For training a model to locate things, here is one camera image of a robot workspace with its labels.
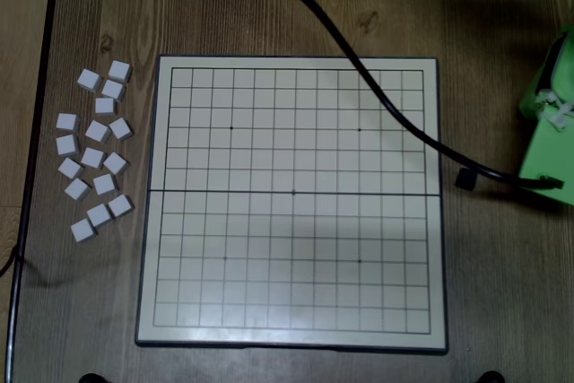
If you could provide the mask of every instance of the white cube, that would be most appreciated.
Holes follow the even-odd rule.
[[[62,172],[69,179],[76,179],[82,175],[83,166],[76,163],[69,157],[66,157],[57,170]]]
[[[80,152],[78,138],[75,135],[66,135],[56,138],[57,153],[60,156],[70,156]]]
[[[101,76],[84,69],[80,74],[80,78],[78,78],[78,84],[88,91],[97,91],[101,85]]]
[[[93,120],[90,123],[90,127],[88,127],[88,130],[86,130],[86,136],[102,144],[108,141],[109,134],[111,134],[111,130],[109,130],[109,127],[104,126],[101,123],[98,123],[96,120]]]
[[[68,187],[65,188],[65,193],[76,201],[81,201],[85,198],[88,193],[90,193],[90,186],[76,178],[70,183]]]
[[[123,141],[134,134],[123,118],[119,118],[111,123],[109,128],[120,141]]]
[[[117,177],[129,167],[129,163],[117,155],[117,153],[113,152],[104,161],[104,166]]]
[[[98,195],[107,195],[117,190],[116,183],[111,174],[102,175],[93,179],[93,185],[96,187]]]
[[[101,164],[104,162],[105,157],[106,153],[87,147],[86,151],[83,152],[82,165],[92,166],[93,168],[99,169],[101,168]]]
[[[109,201],[108,206],[116,218],[124,215],[125,213],[129,213],[134,208],[127,200],[126,195],[120,195],[116,199],[112,199]]]
[[[131,74],[132,66],[129,64],[118,62],[117,60],[111,62],[111,68],[109,69],[108,77],[112,80],[120,81],[121,83],[127,83]]]
[[[85,239],[90,239],[96,235],[96,231],[88,222],[88,219],[80,220],[78,223],[72,225],[72,233],[76,242],[84,241]]]
[[[111,98],[96,99],[96,114],[100,116],[113,116],[116,114],[116,101]]]
[[[90,222],[94,228],[99,228],[112,221],[111,214],[104,204],[94,206],[91,210],[88,210],[88,217],[90,217]]]
[[[101,91],[101,94],[112,98],[113,100],[117,100],[121,102],[124,99],[124,93],[126,92],[126,87],[124,87],[120,83],[116,83],[115,81],[107,80],[104,84],[104,88]]]
[[[78,126],[80,125],[80,118],[75,114],[63,114],[57,115],[56,128],[62,130],[69,130],[70,132],[77,132]]]

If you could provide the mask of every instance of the black cable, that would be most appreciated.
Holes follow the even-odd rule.
[[[18,245],[16,244],[14,247],[12,247],[12,251],[10,252],[10,256],[8,257],[8,260],[6,261],[4,266],[2,268],[0,268],[0,277],[2,277],[4,274],[6,274],[6,272],[8,271],[10,266],[12,265],[12,262],[14,261],[14,259],[17,256],[18,256]]]
[[[483,175],[487,178],[497,180],[501,183],[510,184],[512,186],[517,187],[526,187],[526,188],[537,188],[537,189],[553,189],[553,188],[562,188],[564,183],[555,178],[548,178],[548,177],[540,177],[539,179],[530,179],[530,178],[520,178],[514,174],[507,174],[503,172],[499,172],[497,170],[492,170],[487,166],[478,163],[477,161],[473,161],[472,159],[467,158],[463,154],[456,152],[455,150],[447,147],[445,144],[440,143],[439,141],[431,138],[430,136],[426,135],[424,132],[419,130],[417,127],[413,125],[396,107],[393,103],[389,100],[387,95],[380,89],[378,84],[375,80],[370,76],[369,71],[360,61],[357,54],[353,51],[349,43],[345,40],[344,36],[341,32],[336,28],[335,24],[331,21],[329,16],[323,11],[323,9],[318,5],[315,0],[301,0],[303,4],[305,4],[313,14],[319,19],[321,24],[325,26],[327,31],[331,34],[339,48],[344,52],[347,58],[351,61],[355,69],[361,74],[363,80],[369,85],[369,87],[375,93],[380,103],[390,112],[390,114],[398,121],[406,130],[411,132],[421,141],[423,141],[428,146],[434,148],[438,152],[441,152],[445,156],[449,157],[453,161],[467,167],[471,171]]]

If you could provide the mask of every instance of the green object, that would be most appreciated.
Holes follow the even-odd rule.
[[[538,119],[520,170],[521,178],[551,177],[562,189],[533,189],[540,195],[574,205],[574,26],[554,41],[543,67],[531,82],[520,111]]]
[[[574,205],[574,118],[565,117],[567,125],[559,131],[547,119],[547,116],[552,116],[556,112],[558,108],[551,105],[544,106],[522,164],[520,177],[546,176],[564,181],[562,189],[532,191]]]
[[[574,25],[564,27],[552,44],[543,67],[520,102],[522,115],[538,118],[545,105],[538,96],[549,92],[553,92],[562,103],[574,100]]]

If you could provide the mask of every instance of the wooden table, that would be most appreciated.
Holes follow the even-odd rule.
[[[488,165],[516,171],[531,126],[521,92],[544,60],[568,0],[318,0],[364,56],[439,60],[441,135]],[[288,349],[162,349],[134,343],[157,56],[340,55],[298,0],[57,0],[15,339],[14,381],[471,382],[574,379],[574,213],[481,180],[454,188],[443,162],[449,353],[443,356]],[[135,136],[107,148],[131,168],[120,180],[135,211],[76,244],[77,205],[57,174],[58,112],[93,116],[75,80],[134,65],[119,112]],[[94,172],[88,172],[88,179]]]

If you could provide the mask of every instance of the game board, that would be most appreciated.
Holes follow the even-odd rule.
[[[365,58],[438,138],[437,62]],[[136,340],[445,350],[439,157],[329,57],[160,57]]]

